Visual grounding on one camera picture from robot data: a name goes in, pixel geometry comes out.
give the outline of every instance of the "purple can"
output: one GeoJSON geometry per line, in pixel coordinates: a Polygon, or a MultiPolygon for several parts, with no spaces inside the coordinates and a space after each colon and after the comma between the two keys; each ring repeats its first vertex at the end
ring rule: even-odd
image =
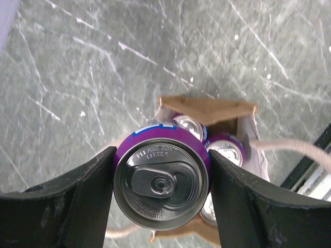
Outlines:
{"type": "Polygon", "coordinates": [[[242,143],[234,135],[228,133],[219,133],[209,138],[205,147],[207,151],[210,149],[216,150],[238,166],[242,166],[246,160],[246,154],[242,143]]]}
{"type": "Polygon", "coordinates": [[[192,133],[203,144],[207,141],[208,128],[188,115],[177,114],[173,119],[178,125],[192,133]]]}
{"type": "Polygon", "coordinates": [[[114,157],[114,195],[122,212],[151,230],[192,220],[210,190],[204,145],[171,122],[150,123],[128,136],[114,157]]]}

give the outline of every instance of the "gray marble surface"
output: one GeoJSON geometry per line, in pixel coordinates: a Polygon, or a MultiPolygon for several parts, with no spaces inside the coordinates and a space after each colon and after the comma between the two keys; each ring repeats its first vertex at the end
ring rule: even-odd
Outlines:
{"type": "MultiPolygon", "coordinates": [[[[262,139],[331,121],[326,0],[23,0],[0,56],[0,190],[50,180],[153,117],[159,94],[246,99],[262,139]]],[[[280,184],[301,156],[269,152],[280,184]]],[[[110,226],[128,220],[113,201],[110,226]]],[[[210,247],[198,237],[105,247],[210,247]]]]}

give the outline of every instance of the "can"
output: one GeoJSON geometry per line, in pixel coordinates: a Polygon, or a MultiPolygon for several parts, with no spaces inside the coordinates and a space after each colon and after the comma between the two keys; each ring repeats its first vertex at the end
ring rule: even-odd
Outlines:
{"type": "Polygon", "coordinates": [[[176,115],[173,117],[177,121],[178,125],[185,128],[187,131],[192,133],[200,142],[203,144],[207,141],[208,129],[205,125],[202,125],[197,120],[191,118],[188,115],[176,115]]]}
{"type": "Polygon", "coordinates": [[[200,216],[209,225],[217,226],[212,194],[209,193],[203,208],[201,209],[200,216]]]}
{"type": "Polygon", "coordinates": [[[208,150],[216,150],[229,159],[232,163],[242,166],[246,154],[242,143],[233,135],[219,133],[207,140],[205,147],[208,150]]]}
{"type": "Polygon", "coordinates": [[[114,195],[122,212],[151,230],[192,220],[210,191],[211,162],[194,135],[170,122],[128,136],[113,160],[114,195]]]}

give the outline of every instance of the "brown cardboard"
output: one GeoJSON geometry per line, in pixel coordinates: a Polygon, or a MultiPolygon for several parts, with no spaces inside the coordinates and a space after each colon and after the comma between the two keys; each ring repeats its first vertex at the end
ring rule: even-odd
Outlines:
{"type": "Polygon", "coordinates": [[[246,101],[232,101],[212,98],[190,98],[181,96],[160,96],[160,106],[188,115],[208,126],[209,135],[219,131],[236,134],[239,117],[256,113],[259,107],[246,101]]]}
{"type": "MultiPolygon", "coordinates": [[[[220,131],[236,135],[238,118],[254,115],[259,109],[256,104],[246,101],[211,98],[160,96],[159,101],[161,107],[188,115],[208,126],[209,136],[220,131]]],[[[190,234],[197,234],[209,243],[221,246],[217,227],[205,222],[200,215],[177,229],[155,232],[150,242],[159,238],[176,238],[190,234]]]]}

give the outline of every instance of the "pull tab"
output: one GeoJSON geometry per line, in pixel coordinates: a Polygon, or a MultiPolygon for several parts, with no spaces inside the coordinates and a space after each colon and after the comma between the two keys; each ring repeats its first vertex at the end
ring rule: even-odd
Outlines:
{"type": "Polygon", "coordinates": [[[138,165],[131,177],[132,190],[139,195],[167,198],[175,190],[175,178],[168,172],[138,165]]]}

